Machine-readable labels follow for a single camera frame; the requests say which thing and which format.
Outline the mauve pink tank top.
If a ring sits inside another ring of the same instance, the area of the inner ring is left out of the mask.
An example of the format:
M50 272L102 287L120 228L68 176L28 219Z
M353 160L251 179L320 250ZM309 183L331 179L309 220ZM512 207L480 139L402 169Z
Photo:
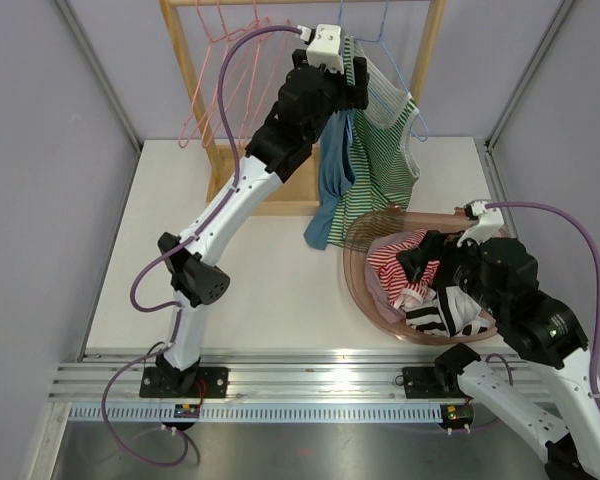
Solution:
M390 234L382 238L378 238L372 242L370 249L366 254L364 264L366 286L375 302L377 310L380 312L384 320L389 324L406 323L405 313L400 308L395 309L390 305L389 301L387 300L387 297L385 296L384 291L380 286L379 280L377 279L376 275L371 271L370 266L367 264L367 256L380 246L405 240L411 235L414 235L417 231L425 230L419 229L414 232L403 231L395 234Z

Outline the black white striped tank top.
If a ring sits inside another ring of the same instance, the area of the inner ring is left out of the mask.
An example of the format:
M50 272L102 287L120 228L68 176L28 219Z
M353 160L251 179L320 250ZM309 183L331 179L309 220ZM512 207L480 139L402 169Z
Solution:
M407 325L434 337L470 337L492 326L482 307L454 286L429 289L421 303L403 303L400 309Z

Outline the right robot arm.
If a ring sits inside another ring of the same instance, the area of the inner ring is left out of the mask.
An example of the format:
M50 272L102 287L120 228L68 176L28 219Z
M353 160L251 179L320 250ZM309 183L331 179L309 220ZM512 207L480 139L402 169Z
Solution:
M465 344L434 361L434 384L486 406L524 440L551 479L600 479L600 398L590 369L593 354L572 310L542 292L538 263L513 238L459 242L429 231L420 245L398 253L409 282L438 265L435 283L457 286L495 321L498 334L543 382L559 413L552 415L501 381Z

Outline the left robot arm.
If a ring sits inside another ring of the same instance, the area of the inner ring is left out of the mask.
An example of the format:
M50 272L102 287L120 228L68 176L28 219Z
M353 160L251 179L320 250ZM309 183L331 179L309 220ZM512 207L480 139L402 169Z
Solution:
M183 398L195 389L209 307L230 285L218 266L226 246L252 212L311 156L334 113L368 105L365 58L356 56L335 72L310 65L303 50L296 50L292 59L293 69L231 178L187 229L178 235L165 232L158 240L171 275L175 312L170 339L149 370L143 397Z

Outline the red white striped tank top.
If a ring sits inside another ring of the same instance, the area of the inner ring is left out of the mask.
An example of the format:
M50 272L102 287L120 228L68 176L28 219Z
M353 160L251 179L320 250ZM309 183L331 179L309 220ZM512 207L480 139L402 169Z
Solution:
M409 280L398 255L414 253L423 239L425 231L417 231L405 240L380 246L367 256L367 264L379 280L390 305L395 308L415 308L433 299L431 289L438 271L439 260L425 260L416 267L418 280Z

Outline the blue tank top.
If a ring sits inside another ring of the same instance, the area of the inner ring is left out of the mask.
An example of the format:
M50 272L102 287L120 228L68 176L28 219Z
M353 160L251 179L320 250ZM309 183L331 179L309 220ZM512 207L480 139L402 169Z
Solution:
M333 114L320 137L319 207L304 232L307 245L313 249L326 249L339 200L355 184L349 158L352 142L353 111Z

